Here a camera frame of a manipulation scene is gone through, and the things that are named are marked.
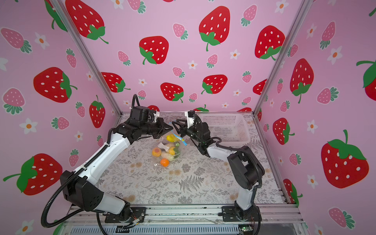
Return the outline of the yellow mango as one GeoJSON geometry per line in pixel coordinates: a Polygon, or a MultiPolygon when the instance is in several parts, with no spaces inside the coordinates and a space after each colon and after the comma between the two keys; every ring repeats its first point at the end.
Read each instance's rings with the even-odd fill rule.
{"type": "Polygon", "coordinates": [[[171,142],[171,143],[179,141],[179,139],[174,134],[167,135],[166,136],[166,140],[169,141],[169,142],[171,142]]]}

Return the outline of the clear zip bag blue zipper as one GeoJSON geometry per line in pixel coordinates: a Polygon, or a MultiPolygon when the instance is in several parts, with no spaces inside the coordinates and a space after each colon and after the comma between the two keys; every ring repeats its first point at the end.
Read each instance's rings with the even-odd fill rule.
{"type": "Polygon", "coordinates": [[[151,157],[155,168],[168,167],[188,150],[187,142],[172,130],[164,134],[152,148],[151,157]]]}

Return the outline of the yellow red peach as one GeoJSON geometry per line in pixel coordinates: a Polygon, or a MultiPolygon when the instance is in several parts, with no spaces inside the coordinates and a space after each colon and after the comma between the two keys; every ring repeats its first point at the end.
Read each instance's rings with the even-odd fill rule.
{"type": "Polygon", "coordinates": [[[161,151],[161,149],[158,148],[158,147],[156,147],[156,148],[154,148],[154,149],[152,150],[152,156],[154,156],[154,157],[160,157],[160,156],[161,156],[161,153],[162,153],[162,151],[161,151]]]}

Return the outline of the white radish with leaves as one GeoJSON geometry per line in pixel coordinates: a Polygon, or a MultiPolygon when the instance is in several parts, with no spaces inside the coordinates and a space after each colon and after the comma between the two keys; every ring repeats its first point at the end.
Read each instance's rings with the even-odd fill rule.
{"type": "Polygon", "coordinates": [[[162,151],[161,157],[168,159],[170,162],[174,161],[175,159],[180,157],[180,155],[181,155],[180,147],[177,147],[177,146],[173,146],[173,147],[175,147],[175,155],[170,155],[169,152],[168,152],[168,150],[169,150],[168,149],[167,151],[165,151],[165,150],[162,151]]]}

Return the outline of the orange tangerine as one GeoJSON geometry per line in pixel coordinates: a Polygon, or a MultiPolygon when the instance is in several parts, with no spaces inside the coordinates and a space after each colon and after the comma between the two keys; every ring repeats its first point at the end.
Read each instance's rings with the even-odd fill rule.
{"type": "Polygon", "coordinates": [[[161,161],[160,161],[160,165],[163,166],[163,167],[167,167],[169,166],[170,164],[170,161],[166,158],[163,158],[161,161]]]}

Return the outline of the white plastic mesh basket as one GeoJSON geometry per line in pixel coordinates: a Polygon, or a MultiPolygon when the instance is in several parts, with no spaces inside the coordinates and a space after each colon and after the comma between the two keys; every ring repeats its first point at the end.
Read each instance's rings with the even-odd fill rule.
{"type": "Polygon", "coordinates": [[[223,146],[238,147],[250,141],[248,125],[241,114],[204,114],[198,115],[208,124],[211,137],[219,137],[223,146]]]}

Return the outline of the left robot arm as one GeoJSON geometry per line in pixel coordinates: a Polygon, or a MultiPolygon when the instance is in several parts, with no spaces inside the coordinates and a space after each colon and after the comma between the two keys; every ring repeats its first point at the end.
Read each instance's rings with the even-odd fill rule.
{"type": "Polygon", "coordinates": [[[66,184],[63,187],[64,198],[84,211],[107,212],[126,221],[132,214],[130,203],[104,193],[96,184],[110,164],[131,144],[149,137],[159,139],[172,129],[160,117],[151,123],[128,119],[112,128],[108,141],[100,150],[75,171],[65,171],[61,175],[60,182],[66,184]]]}

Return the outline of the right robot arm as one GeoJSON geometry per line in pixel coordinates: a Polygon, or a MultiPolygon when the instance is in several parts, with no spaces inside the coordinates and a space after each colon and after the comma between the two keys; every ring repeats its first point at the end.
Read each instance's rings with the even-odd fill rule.
{"type": "Polygon", "coordinates": [[[187,121],[177,119],[172,122],[180,137],[188,136],[199,152],[209,158],[216,158],[230,165],[240,190],[235,207],[239,212],[255,209],[257,190],[262,187],[265,170],[248,146],[239,148],[222,145],[222,139],[211,137],[209,126],[205,122],[188,125],[187,121]]]}

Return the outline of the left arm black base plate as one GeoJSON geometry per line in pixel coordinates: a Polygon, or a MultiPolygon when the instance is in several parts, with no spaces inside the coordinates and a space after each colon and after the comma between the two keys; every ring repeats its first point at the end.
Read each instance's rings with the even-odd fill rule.
{"type": "Polygon", "coordinates": [[[105,218],[105,223],[143,223],[146,216],[147,207],[129,207],[124,209],[120,214],[108,213],[105,218]]]}

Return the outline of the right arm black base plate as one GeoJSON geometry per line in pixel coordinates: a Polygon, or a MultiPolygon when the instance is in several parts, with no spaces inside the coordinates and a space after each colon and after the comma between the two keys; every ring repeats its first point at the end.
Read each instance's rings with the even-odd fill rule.
{"type": "Polygon", "coordinates": [[[243,210],[238,206],[223,206],[221,212],[218,213],[225,222],[261,222],[262,217],[259,207],[251,206],[247,210],[243,210]]]}

